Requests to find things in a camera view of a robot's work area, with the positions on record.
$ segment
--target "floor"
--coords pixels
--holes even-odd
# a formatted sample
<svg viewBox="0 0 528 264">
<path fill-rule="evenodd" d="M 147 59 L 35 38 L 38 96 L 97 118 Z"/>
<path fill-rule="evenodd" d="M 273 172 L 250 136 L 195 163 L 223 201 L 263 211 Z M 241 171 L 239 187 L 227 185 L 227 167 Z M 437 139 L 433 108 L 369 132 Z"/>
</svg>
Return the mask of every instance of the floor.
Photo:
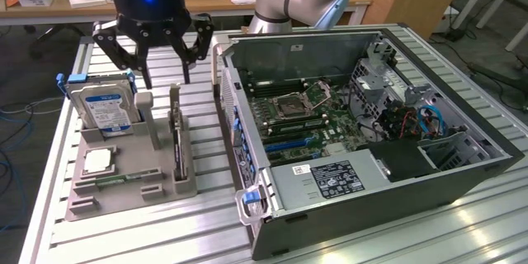
<svg viewBox="0 0 528 264">
<path fill-rule="evenodd" d="M 461 9 L 466 1 L 454 0 L 453 6 Z M 487 1 L 479 0 L 473 13 L 478 11 L 479 6 Z M 501 11 L 494 14 L 483 29 L 477 30 L 469 25 L 469 29 L 474 32 L 477 39 L 471 40 L 465 37 L 458 42 L 449 44 L 467 62 L 477 63 L 511 77 L 517 77 L 525 73 L 525 69 L 519 68 L 514 55 L 507 53 L 503 47 L 526 20 L 528 12 L 505 2 L 501 6 Z M 241 20 L 223 20 L 222 29 L 234 28 L 238 21 Z M 90 24 L 81 24 L 78 27 L 85 33 L 89 33 Z M 37 61 L 31 60 L 27 55 L 19 54 L 23 53 L 37 34 L 42 33 L 46 28 L 47 26 L 37 26 L 37 32 L 30 35 L 25 33 L 22 27 L 11 27 L 9 33 L 0 37 L 2 53 L 0 56 L 0 105 L 17 102 L 27 103 L 61 95 L 55 87 L 54 76 L 59 72 L 67 74 L 70 71 L 78 37 L 70 32 L 61 32 L 39 48 L 43 56 Z M 0 32 L 5 32 L 6 29 L 6 27 L 0 28 Z M 439 36 L 433 36 L 431 38 L 442 41 Z M 453 50 L 442 44 L 433 46 L 449 61 L 467 73 L 467 69 Z M 515 52 L 518 54 L 522 54 L 521 49 L 523 49 L 523 55 L 528 54 L 525 51 L 528 49 L 528 39 L 517 47 Z M 495 84 L 478 75 L 473 79 L 487 93 L 498 99 L 498 87 Z M 503 87 L 503 89 L 502 100 L 510 105 L 522 106 L 522 94 L 507 87 Z M 43 103 L 35 111 L 55 109 L 59 104 L 59 101 Z M 522 122 L 528 123 L 526 114 L 514 110 L 511 112 Z M 19 114 L 13 118 L 25 119 L 26 116 L 26 114 Z M 58 113 L 34 115 L 31 119 L 31 135 L 15 150 L 6 151 L 10 162 L 19 174 L 26 196 L 26 213 L 29 214 L 31 213 L 39 186 L 57 117 Z M 0 121 L 0 139 L 3 139 L 17 129 L 17 124 L 14 123 L 13 125 L 13 123 Z M 0 179 L 0 189 L 3 188 L 5 181 L 5 178 Z M 0 232 L 0 257 L 3 264 L 17 262 L 22 247 L 29 215 L 19 215 L 21 201 L 19 192 L 13 182 L 5 194 L 0 197 L 0 229 L 9 224 L 13 218 L 19 217 L 14 228 Z"/>
</svg>

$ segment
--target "green circuit board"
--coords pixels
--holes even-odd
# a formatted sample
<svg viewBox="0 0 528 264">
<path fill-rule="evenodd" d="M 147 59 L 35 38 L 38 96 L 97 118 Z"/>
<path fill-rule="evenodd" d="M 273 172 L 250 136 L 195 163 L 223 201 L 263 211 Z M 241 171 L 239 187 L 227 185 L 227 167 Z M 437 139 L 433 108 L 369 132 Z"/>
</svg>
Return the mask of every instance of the green circuit board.
<svg viewBox="0 0 528 264">
<path fill-rule="evenodd" d="M 339 95 L 322 81 L 301 93 L 251 97 L 249 106 L 271 166 L 346 153 L 366 143 Z"/>
</svg>

